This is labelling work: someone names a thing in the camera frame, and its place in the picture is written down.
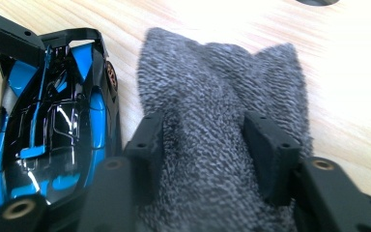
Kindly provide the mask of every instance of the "wooden table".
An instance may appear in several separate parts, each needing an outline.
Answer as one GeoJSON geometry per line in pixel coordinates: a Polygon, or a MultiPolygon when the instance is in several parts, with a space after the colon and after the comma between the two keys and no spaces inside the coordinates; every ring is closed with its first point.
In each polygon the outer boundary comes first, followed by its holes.
{"type": "Polygon", "coordinates": [[[38,35],[72,27],[102,31],[120,78],[125,143],[143,114],[136,67],[149,28],[202,44],[238,44],[252,53],[292,43],[306,75],[315,155],[340,163],[371,194],[371,1],[329,7],[295,0],[4,1],[0,15],[38,35]]]}

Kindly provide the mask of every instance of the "rc car body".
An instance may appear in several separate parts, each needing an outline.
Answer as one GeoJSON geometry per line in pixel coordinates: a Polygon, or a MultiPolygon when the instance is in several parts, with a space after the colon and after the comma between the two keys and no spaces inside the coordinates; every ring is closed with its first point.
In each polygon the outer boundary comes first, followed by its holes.
{"type": "Polygon", "coordinates": [[[38,52],[0,48],[0,205],[34,193],[53,204],[121,153],[118,82],[99,31],[23,32],[38,52]]]}

